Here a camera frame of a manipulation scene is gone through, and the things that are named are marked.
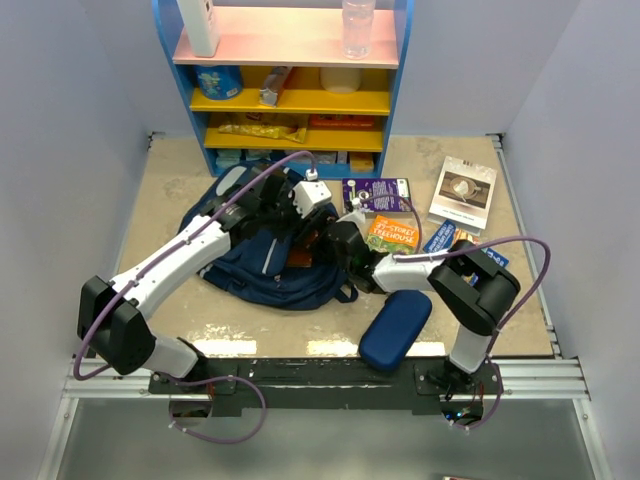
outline plastic bottle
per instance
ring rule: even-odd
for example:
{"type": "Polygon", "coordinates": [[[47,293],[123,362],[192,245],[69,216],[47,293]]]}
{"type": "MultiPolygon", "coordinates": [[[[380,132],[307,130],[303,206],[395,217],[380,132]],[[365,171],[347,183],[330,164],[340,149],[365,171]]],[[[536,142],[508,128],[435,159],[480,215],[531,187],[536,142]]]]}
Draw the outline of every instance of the plastic bottle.
{"type": "Polygon", "coordinates": [[[364,58],[371,51],[371,25],[376,0],[342,0],[342,51],[347,58],[364,58]]]}

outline blue can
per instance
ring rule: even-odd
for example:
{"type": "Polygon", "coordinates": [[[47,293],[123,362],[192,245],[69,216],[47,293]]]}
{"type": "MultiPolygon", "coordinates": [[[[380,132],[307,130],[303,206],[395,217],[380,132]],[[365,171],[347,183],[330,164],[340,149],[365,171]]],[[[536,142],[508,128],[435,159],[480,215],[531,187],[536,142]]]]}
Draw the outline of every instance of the blue can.
{"type": "Polygon", "coordinates": [[[242,92],[244,84],[240,67],[219,65],[203,67],[196,65],[200,90],[211,100],[228,100],[242,92]]]}

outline yellow shelf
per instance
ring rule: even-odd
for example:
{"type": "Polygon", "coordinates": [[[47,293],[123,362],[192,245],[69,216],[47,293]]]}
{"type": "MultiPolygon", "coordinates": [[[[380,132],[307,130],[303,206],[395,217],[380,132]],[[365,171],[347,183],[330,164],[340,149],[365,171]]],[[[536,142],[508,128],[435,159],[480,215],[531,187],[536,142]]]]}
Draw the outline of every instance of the yellow shelf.
{"type": "Polygon", "coordinates": [[[386,70],[363,70],[362,86],[357,92],[336,94],[327,92],[320,85],[319,69],[298,67],[291,72],[292,78],[283,92],[276,108],[260,105],[260,87],[271,67],[244,66],[242,77],[244,90],[229,100],[210,100],[199,88],[191,99],[194,112],[281,112],[324,113],[351,115],[389,115],[391,95],[386,70]]]}
{"type": "Polygon", "coordinates": [[[220,117],[211,115],[204,139],[207,148],[268,148],[271,150],[348,150],[351,152],[381,152],[384,132],[378,124],[373,130],[307,130],[304,143],[274,138],[250,137],[220,133],[220,117]]]}

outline pink shelf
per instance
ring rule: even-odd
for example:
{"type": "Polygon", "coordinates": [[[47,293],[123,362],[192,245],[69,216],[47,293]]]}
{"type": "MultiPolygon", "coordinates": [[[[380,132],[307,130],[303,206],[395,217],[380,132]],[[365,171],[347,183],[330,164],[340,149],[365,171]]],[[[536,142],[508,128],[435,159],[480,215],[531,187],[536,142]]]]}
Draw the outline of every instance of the pink shelf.
{"type": "Polygon", "coordinates": [[[342,55],[341,9],[214,8],[221,33],[216,55],[194,56],[183,30],[174,63],[398,68],[392,10],[376,10],[371,53],[362,60],[350,60],[342,55]]]}

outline white wall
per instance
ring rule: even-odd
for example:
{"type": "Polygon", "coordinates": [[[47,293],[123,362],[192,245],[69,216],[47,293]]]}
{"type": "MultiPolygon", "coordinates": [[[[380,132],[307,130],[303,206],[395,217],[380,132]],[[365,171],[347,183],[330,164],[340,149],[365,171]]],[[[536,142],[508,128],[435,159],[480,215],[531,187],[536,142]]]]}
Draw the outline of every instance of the white wall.
{"type": "MultiPolygon", "coordinates": [[[[147,130],[191,127],[158,43],[151,0],[79,0],[147,130]]],[[[415,0],[396,134],[503,132],[579,0],[415,0]]],[[[341,0],[215,0],[337,7],[341,0]]],[[[393,0],[378,0],[388,8],[393,0]]]]}
{"type": "Polygon", "coordinates": [[[579,0],[416,0],[393,133],[501,133],[579,0]]]}
{"type": "Polygon", "coordinates": [[[75,0],[0,2],[0,477],[35,478],[144,164],[142,122],[75,0]]]}
{"type": "Polygon", "coordinates": [[[579,355],[619,480],[640,471],[640,3],[582,0],[506,135],[530,233],[553,249],[545,294],[579,355]]]}

